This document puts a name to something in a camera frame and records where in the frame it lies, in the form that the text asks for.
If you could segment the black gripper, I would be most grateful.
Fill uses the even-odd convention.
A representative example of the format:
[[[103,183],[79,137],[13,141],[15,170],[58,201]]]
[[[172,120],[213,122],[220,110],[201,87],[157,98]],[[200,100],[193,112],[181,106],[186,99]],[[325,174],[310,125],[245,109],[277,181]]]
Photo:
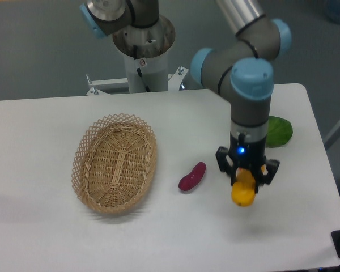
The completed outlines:
[[[236,182],[237,169],[251,171],[255,180],[254,192],[260,186],[270,185],[278,171],[280,161],[265,159],[266,137],[256,142],[239,141],[230,136],[230,149],[220,146],[216,151],[219,170],[230,178],[231,186]]]

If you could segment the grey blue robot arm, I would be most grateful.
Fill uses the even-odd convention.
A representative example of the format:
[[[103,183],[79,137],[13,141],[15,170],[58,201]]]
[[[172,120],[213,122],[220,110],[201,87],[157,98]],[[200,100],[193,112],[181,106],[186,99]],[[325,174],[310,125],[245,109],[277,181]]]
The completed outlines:
[[[279,161],[267,159],[265,146],[274,72],[271,61],[289,50],[291,31],[282,20],[269,19],[257,1],[218,1],[236,36],[233,47],[199,50],[190,65],[192,78],[229,101],[230,147],[216,152],[219,169],[231,184],[243,168],[254,178],[254,188],[270,184]],[[86,1],[80,11],[98,38],[111,36],[130,61],[129,90],[167,90],[167,66],[154,66],[175,41],[172,23],[159,13],[158,1]]]

